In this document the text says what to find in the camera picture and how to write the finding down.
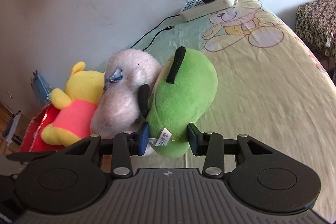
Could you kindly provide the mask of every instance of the teddy bear print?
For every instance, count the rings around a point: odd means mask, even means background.
[[[282,21],[265,12],[260,2],[240,0],[225,10],[212,13],[210,22],[214,24],[205,34],[205,49],[218,52],[247,37],[251,45],[265,48],[273,47],[284,38],[278,28]]]

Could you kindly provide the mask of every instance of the ribbed gray panel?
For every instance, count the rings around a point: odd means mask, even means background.
[[[115,181],[90,207],[60,216],[27,211],[16,224],[322,224],[314,212],[272,216],[240,204],[220,180],[197,169],[140,169]]]

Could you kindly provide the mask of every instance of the wooden floor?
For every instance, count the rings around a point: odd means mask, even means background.
[[[12,143],[9,147],[7,147],[6,140],[1,137],[2,132],[6,130],[11,117],[12,113],[10,113],[3,105],[0,104],[0,154],[10,154],[13,152],[18,152],[19,150],[19,146],[16,143]],[[24,115],[21,115],[15,134],[20,138],[23,138],[28,124],[29,119],[27,119]]]

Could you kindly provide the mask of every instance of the bed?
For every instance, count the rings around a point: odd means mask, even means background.
[[[336,220],[336,87],[300,38],[257,0],[190,22],[166,20],[135,48],[162,64],[179,46],[201,50],[218,74],[214,102],[197,127],[225,138],[245,133],[313,168],[322,181],[314,210]],[[103,63],[97,69],[104,71]],[[169,160],[157,153],[132,157],[134,169],[201,168],[191,151]],[[226,157],[226,172],[235,167]]]

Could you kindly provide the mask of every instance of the power strip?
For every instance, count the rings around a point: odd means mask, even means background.
[[[185,22],[209,15],[219,10],[232,7],[235,0],[215,0],[205,4],[202,0],[191,0],[187,2],[180,12],[180,16]]]

